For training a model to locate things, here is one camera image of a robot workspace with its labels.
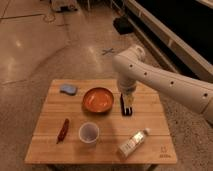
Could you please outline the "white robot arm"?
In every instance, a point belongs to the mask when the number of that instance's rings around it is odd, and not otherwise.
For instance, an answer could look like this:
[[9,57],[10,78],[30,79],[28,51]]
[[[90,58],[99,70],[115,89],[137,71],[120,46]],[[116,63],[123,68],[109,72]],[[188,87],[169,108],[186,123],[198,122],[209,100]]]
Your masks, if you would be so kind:
[[153,67],[144,62],[145,56],[144,48],[139,45],[132,45],[114,56],[118,90],[122,94],[132,94],[136,82],[141,82],[202,114],[213,124],[213,83]]

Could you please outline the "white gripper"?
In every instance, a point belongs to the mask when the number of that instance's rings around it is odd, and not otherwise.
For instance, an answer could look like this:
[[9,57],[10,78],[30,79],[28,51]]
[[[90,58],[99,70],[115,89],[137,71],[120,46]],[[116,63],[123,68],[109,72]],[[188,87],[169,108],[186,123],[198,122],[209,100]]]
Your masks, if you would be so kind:
[[132,105],[134,101],[133,93],[136,90],[136,81],[126,77],[119,77],[117,80],[117,86],[118,90],[121,92],[120,104],[122,115],[126,116],[126,108],[127,108],[127,115],[131,116]]

